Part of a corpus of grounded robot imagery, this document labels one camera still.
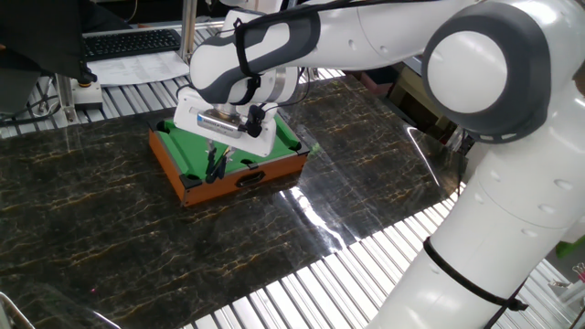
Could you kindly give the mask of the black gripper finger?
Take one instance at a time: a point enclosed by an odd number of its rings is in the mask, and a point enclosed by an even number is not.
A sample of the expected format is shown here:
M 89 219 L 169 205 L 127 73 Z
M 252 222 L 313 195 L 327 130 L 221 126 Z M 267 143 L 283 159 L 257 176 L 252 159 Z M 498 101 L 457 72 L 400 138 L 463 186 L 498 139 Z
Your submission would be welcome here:
M 217 148 L 212 140 L 207 139 L 207 169 L 206 169 L 206 182 L 212 184 L 215 180 L 213 171 L 215 167 L 215 155 Z
M 222 179 L 225 175 L 227 163 L 229 158 L 235 153 L 236 149 L 234 147 L 228 146 L 223 154 L 220 156 L 218 163 L 213 171 L 213 176 L 216 179 Z

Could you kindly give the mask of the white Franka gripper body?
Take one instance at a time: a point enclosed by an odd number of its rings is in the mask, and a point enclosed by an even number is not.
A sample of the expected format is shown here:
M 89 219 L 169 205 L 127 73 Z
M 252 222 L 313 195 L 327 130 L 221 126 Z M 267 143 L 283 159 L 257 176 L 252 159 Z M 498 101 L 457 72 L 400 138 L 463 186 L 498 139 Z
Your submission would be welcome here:
M 240 132 L 236 126 L 229 129 L 226 123 L 206 119 L 203 112 L 212 107 L 195 90 L 184 88 L 178 92 L 177 98 L 173 119 L 176 128 L 260 157 L 271 153 L 277 132 L 274 111 L 269 111 L 262 120 L 260 135 L 252 137 L 248 133 Z

